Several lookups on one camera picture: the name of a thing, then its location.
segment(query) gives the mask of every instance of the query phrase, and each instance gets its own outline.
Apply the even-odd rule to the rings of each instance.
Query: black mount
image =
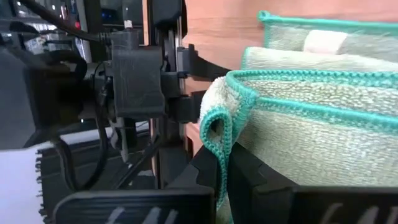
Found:
[[[301,186],[236,143],[228,165],[235,224],[397,223],[398,189]]]
[[[113,33],[112,74],[115,116],[118,118],[151,119],[156,147],[149,147],[140,160],[115,189],[122,189],[134,178],[141,162],[155,156],[158,188],[162,181],[159,148],[183,145],[180,124],[196,123],[204,91],[183,92],[182,80],[189,75],[209,81],[229,71],[198,56],[194,45],[181,47],[187,34],[187,10],[184,0],[147,1],[149,45],[140,46],[133,29]]]

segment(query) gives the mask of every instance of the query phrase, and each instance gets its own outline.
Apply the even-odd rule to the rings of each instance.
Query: black plastic part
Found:
[[[61,201],[56,224],[215,223],[211,188],[80,192]]]
[[[18,15],[17,7],[18,7],[17,3],[15,1],[13,1],[13,0],[8,0],[8,1],[5,0],[4,1],[4,5],[2,6],[2,12],[4,14],[8,14],[9,17],[12,16],[12,18],[7,18],[5,20],[22,19],[22,18],[17,18],[17,15]],[[13,45],[15,47],[17,47],[18,49],[21,49],[21,50],[26,50],[26,46],[25,46],[25,43],[24,43],[24,37],[22,36],[22,34],[15,34],[15,33],[11,34],[11,39],[12,39]]]
[[[83,0],[87,22],[87,32],[99,34],[104,32],[102,21],[102,8],[99,1]],[[108,59],[106,46],[100,42],[90,42],[91,62],[102,62]]]
[[[265,165],[260,159],[236,143],[232,148],[228,164],[228,197],[235,224],[257,223],[257,216],[267,212],[267,210],[262,210],[263,207],[258,208],[254,204],[257,197],[254,188],[260,185],[267,186],[268,190],[274,190],[296,184]],[[275,200],[276,202],[270,204],[271,207],[275,203],[284,202],[285,198],[278,196]],[[286,211],[272,212],[279,215]]]
[[[112,189],[125,189],[131,180],[140,173],[142,166],[157,153],[162,142],[162,139],[155,139],[152,144],[147,146],[141,158],[112,186]]]
[[[9,24],[7,22],[0,22],[0,29],[1,32],[17,32],[17,33],[28,33],[28,34],[39,34],[37,29],[30,25],[26,25],[23,22],[19,21],[9,21]]]
[[[194,79],[198,77],[214,81],[218,77],[225,76],[230,71],[199,57],[193,44],[188,45],[187,49],[179,47],[177,51],[182,54],[182,70],[189,73]]]
[[[299,186],[236,143],[228,166],[235,224],[398,223],[398,189]]]
[[[187,6],[185,0],[152,0],[154,25],[158,30],[167,33],[177,28],[177,21],[181,17],[181,36],[187,34]]]
[[[61,121],[57,75],[30,52],[0,47],[2,128],[0,149],[21,149],[45,139],[45,130]]]
[[[134,162],[141,157],[140,150],[145,147],[149,138],[149,133],[147,133],[145,136],[139,137],[136,147],[129,148],[130,162]],[[90,141],[70,145],[79,181],[88,179],[92,174],[97,162],[99,143],[99,141]],[[51,220],[57,203],[72,192],[67,189],[63,181],[60,158],[55,149],[41,149],[38,154],[40,156],[37,158],[36,168],[38,169],[37,172],[40,173],[39,179],[42,183],[42,209],[47,213],[46,220]],[[144,166],[143,170],[151,170],[150,161]],[[109,190],[112,183],[125,171],[127,171],[127,165],[123,163],[119,151],[110,150],[104,173],[92,190]],[[133,189],[154,189],[154,176],[139,175],[129,185],[129,190]]]
[[[176,98],[181,95],[177,72],[162,73],[162,93],[166,98]]]
[[[157,164],[157,167],[160,167],[160,169],[156,177],[158,175],[160,177],[158,179],[159,189],[164,189],[189,165],[189,158],[182,141],[161,146],[158,155],[159,164]]]
[[[79,82],[83,81],[87,73],[88,66],[85,59],[82,58],[80,54],[71,50],[54,50],[38,54],[37,56],[40,57],[40,59],[47,65],[57,65],[60,62],[75,63],[76,67],[74,73],[76,75],[76,80]]]
[[[113,50],[136,50],[139,46],[139,30],[126,29],[111,34]]]
[[[136,120],[131,119],[131,118],[125,118],[124,119],[124,126],[127,127],[125,129],[126,131],[126,136],[129,136],[126,138],[127,142],[127,148],[132,148],[137,145],[137,129],[136,129]]]
[[[169,115],[179,123],[197,123],[200,116],[201,99],[206,91],[193,92],[191,96],[169,100]]]
[[[147,30],[149,46],[156,45],[156,29],[154,24],[153,2],[154,0],[147,0]]]
[[[67,45],[72,45],[73,40],[46,40],[44,42],[44,46],[48,44],[67,44]]]
[[[217,198],[220,184],[220,165],[216,156],[202,146],[184,171],[167,188],[205,186],[214,189]]]
[[[117,117],[149,119],[162,116],[165,98],[161,90],[162,49],[156,46],[129,49],[113,37],[113,83]]]

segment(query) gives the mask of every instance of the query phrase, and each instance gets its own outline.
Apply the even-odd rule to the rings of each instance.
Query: wire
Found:
[[[66,61],[76,64],[75,74],[76,80],[82,82],[87,73],[87,62],[78,53],[71,50],[54,50],[38,54],[47,65],[56,65],[59,62]]]
[[[141,126],[143,126],[143,125],[145,125],[145,124],[149,124],[149,122],[148,122],[148,121],[145,121],[145,122],[141,123],[140,125],[138,125],[136,128],[139,128],[139,127],[141,127]]]
[[[119,179],[119,181],[113,185],[112,189],[123,189],[129,185],[131,179],[135,178],[140,173],[142,166],[150,161],[159,150],[159,146],[163,143],[161,137],[155,135],[150,140],[151,144],[144,149],[144,153],[141,158],[131,167],[129,170]]]
[[[97,70],[99,69],[101,64],[104,64],[104,62],[100,62],[99,64],[97,64],[97,66],[95,67],[95,70],[94,70],[94,74],[91,75],[91,81],[92,81],[94,92],[95,92],[95,75],[97,74]]]
[[[80,29],[77,29],[67,24],[63,19],[60,19],[55,14],[53,14],[52,12],[47,10],[44,6],[35,2],[34,0],[19,0],[19,2],[23,4],[26,8],[30,9],[33,13],[39,15],[45,21],[53,25],[56,25],[60,30],[63,30],[83,40],[102,42],[99,36],[94,34],[89,34],[87,32],[84,32]]]
[[[100,141],[99,159],[93,174],[82,186],[78,185],[75,174],[75,168],[74,168],[75,166],[73,164],[72,152],[68,144],[64,140],[62,140],[60,136],[55,136],[50,140],[50,142],[54,144],[54,148],[57,150],[58,155],[60,156],[63,179],[67,187],[72,192],[91,189],[95,185],[95,183],[97,183],[97,181],[99,180],[100,176],[104,171],[105,165],[108,161],[108,136],[106,135],[105,125],[103,123],[102,115],[103,115],[102,109],[96,103],[95,120],[98,128],[99,141]]]

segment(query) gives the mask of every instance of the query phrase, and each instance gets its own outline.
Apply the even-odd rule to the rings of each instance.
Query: black cable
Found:
[[[26,8],[31,10],[33,13],[36,13],[39,15],[42,19],[45,21],[55,25],[58,27],[58,29],[63,30],[71,35],[74,35],[75,37],[78,37],[83,40],[88,40],[88,41],[95,41],[95,42],[103,42],[101,40],[100,36],[94,35],[94,34],[89,34],[87,32],[84,32],[80,29],[77,29],[67,23],[59,17],[57,17],[55,14],[47,10],[44,6],[41,4],[35,2],[34,0],[19,0],[21,4],[23,4]]]
[[[28,33],[28,34],[39,34],[35,27],[30,25],[26,25],[23,22],[14,21],[10,22],[9,26],[10,32],[21,32],[21,33]]]
[[[152,157],[159,150],[159,146],[162,144],[161,137],[152,137],[150,140],[151,144],[144,149],[144,153],[141,158],[120,178],[120,180],[113,185],[112,189],[123,189],[129,185],[131,180],[135,178],[138,173],[142,170],[142,166],[152,159]]]
[[[138,131],[137,132],[137,137],[142,138],[142,137],[149,137],[150,133],[148,130],[143,130],[143,131]],[[130,165],[132,165],[130,159],[127,163],[123,163],[120,165],[120,167],[116,170],[116,172],[113,174],[112,179],[109,181],[109,183],[114,182],[115,178],[117,178],[118,174],[123,170],[123,168],[125,168],[126,166],[129,167]]]
[[[99,159],[93,174],[82,186],[78,185],[75,174],[75,166],[73,164],[72,152],[68,144],[64,140],[62,140],[59,136],[56,136],[50,140],[50,142],[54,144],[54,148],[57,150],[58,155],[60,156],[61,171],[64,181],[67,187],[72,192],[91,189],[95,185],[95,183],[97,183],[97,181],[99,180],[101,174],[104,171],[105,165],[108,161],[108,136],[106,135],[105,124],[103,123],[104,119],[102,115],[103,113],[101,107],[99,105],[96,105],[95,120],[98,128],[99,141],[100,141]]]
[[[87,62],[78,53],[71,50],[54,50],[51,52],[45,52],[38,54],[38,57],[42,59],[47,65],[56,65],[60,62],[75,63],[76,68],[74,73],[78,82],[83,81],[87,73]]]
[[[141,124],[138,125],[136,128],[139,128],[139,127],[141,127],[141,126],[143,126],[143,125],[145,125],[145,124],[149,124],[149,121],[145,121],[145,122],[141,123]]]
[[[95,92],[95,76],[96,76],[96,74],[97,74],[98,68],[99,68],[100,65],[103,64],[103,63],[104,63],[104,62],[98,63],[97,66],[95,67],[94,74],[91,75],[91,81],[92,81],[92,85],[93,85],[92,87],[93,87],[93,91],[94,91],[94,92]]]

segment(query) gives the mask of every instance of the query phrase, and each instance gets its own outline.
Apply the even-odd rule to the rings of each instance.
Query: black clip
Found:
[[[181,58],[179,61],[180,71],[189,73],[194,79],[200,77],[214,81],[230,71],[199,57],[193,44],[189,44],[187,49],[185,47],[177,48],[177,58]]]
[[[192,92],[191,96],[181,96],[169,100],[169,115],[179,123],[197,123],[200,115],[201,99],[206,91]]]

